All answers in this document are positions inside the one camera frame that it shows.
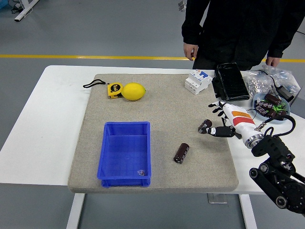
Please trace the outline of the person's right hand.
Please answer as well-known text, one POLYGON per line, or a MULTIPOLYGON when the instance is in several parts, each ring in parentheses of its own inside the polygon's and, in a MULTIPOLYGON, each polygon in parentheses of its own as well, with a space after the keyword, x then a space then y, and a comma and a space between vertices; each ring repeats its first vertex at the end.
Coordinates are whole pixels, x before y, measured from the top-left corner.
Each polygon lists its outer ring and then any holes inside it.
POLYGON ((197 57, 198 45, 183 43, 183 52, 188 60, 194 61, 197 57))

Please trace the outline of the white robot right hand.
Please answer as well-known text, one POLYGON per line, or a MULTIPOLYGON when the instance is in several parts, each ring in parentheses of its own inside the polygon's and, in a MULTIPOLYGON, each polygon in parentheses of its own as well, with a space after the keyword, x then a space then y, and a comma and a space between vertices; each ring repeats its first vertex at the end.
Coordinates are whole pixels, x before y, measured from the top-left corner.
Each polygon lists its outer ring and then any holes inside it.
POLYGON ((221 101, 208 106, 216 107, 213 113, 218 113, 218 116, 222 118, 223 126, 213 127, 212 122, 206 119, 198 127, 199 133, 210 134, 215 137, 237 136, 243 140, 245 145, 263 137, 263 134, 256 130, 253 119, 244 108, 221 101))

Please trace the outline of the person's left hand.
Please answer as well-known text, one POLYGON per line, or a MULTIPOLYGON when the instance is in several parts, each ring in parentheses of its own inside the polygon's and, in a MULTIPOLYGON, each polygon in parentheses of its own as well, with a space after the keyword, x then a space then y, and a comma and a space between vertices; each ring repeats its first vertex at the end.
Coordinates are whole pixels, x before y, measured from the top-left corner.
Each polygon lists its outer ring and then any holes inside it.
POLYGON ((267 56, 265 63, 268 66, 277 67, 280 63, 280 60, 281 58, 267 56))

